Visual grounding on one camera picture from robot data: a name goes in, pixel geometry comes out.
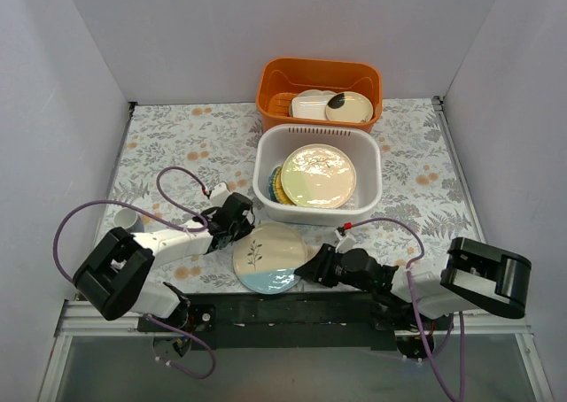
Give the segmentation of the teal scalloped plate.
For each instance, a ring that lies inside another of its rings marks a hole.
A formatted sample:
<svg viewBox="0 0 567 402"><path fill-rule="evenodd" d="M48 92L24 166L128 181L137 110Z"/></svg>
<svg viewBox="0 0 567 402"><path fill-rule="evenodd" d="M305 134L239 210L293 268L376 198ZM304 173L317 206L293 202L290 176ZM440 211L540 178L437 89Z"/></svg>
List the teal scalloped plate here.
<svg viewBox="0 0 567 402"><path fill-rule="evenodd" d="M275 193L275 186L274 186L276 173L277 173L277 169L274 169L273 172L271 173L271 175L268 178L268 194L269 194L269 198L271 199L271 201L278 203L278 199L277 199L276 193Z"/></svg>

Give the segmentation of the cream large plate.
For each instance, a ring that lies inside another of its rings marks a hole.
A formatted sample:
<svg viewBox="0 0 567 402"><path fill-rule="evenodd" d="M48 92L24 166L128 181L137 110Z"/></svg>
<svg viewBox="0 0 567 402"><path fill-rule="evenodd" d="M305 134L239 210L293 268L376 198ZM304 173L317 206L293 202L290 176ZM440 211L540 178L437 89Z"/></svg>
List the cream large plate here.
<svg viewBox="0 0 567 402"><path fill-rule="evenodd" d="M321 143L292 152L281 166L285 195L297 206L336 209L353 195L357 173L340 149Z"/></svg>

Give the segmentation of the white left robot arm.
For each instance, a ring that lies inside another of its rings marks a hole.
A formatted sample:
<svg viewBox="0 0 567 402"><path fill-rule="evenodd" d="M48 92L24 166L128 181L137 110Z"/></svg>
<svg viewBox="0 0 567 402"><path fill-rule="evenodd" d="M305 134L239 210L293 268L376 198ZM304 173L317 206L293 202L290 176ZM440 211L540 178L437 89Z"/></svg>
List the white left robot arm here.
<svg viewBox="0 0 567 402"><path fill-rule="evenodd" d="M108 321L125 313L157 317L171 331L182 329L189 319L189 300L174 285L148 280L155 267L192 255L205 255L248 236L253 230L252 200L232 193L221 206L206 211L205 229L194 218L179 230L167 228L148 233L129 233L121 227L108 231L74 273L74 287Z"/></svg>

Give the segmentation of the gold rimmed plate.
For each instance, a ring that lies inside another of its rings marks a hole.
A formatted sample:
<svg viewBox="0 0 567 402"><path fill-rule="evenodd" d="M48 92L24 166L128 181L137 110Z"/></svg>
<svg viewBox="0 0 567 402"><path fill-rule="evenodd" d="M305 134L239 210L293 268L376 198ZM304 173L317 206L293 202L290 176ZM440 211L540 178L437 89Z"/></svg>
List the gold rimmed plate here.
<svg viewBox="0 0 567 402"><path fill-rule="evenodd" d="M276 173L274 186L275 186L276 197L278 199L278 204L294 205L294 203L288 198L288 196L284 191L283 184L281 181L281 168L282 168L281 166L275 168L277 169L277 173Z"/></svg>

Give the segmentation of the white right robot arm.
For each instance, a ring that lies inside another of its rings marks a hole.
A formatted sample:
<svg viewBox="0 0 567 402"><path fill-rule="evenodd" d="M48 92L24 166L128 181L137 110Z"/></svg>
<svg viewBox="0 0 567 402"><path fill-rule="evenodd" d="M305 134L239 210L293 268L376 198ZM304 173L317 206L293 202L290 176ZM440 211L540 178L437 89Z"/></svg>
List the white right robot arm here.
<svg viewBox="0 0 567 402"><path fill-rule="evenodd" d="M323 244L294 274L328 288L341 283L368 292L378 304L401 311L408 327L420 329L443 315L477 308L524 318L531 271L531 261L522 255L457 237L444 266L423 260L409 268L387 266L362 248L341 253Z"/></svg>

